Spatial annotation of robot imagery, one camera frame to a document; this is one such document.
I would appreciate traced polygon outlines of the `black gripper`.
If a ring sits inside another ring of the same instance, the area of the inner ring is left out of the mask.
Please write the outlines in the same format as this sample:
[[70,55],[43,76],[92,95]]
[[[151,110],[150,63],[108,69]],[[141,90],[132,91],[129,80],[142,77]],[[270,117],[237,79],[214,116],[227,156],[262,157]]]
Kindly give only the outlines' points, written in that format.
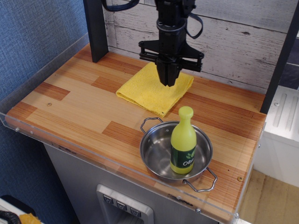
[[186,25],[158,25],[159,39],[140,41],[140,58],[156,62],[159,80],[164,86],[174,86],[181,69],[200,72],[204,54],[186,42]]

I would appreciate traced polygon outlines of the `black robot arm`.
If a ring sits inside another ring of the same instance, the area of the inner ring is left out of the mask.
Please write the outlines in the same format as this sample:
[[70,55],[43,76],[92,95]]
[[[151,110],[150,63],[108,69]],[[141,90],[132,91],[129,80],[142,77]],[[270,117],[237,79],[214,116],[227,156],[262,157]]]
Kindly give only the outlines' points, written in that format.
[[[203,31],[203,21],[192,13],[196,8],[193,0],[156,0],[155,3],[159,39],[139,42],[140,58],[154,62],[160,82],[171,87],[182,69],[201,71],[204,53],[190,47],[186,36],[198,38]],[[194,36],[187,30],[189,17],[201,24],[199,32]]]

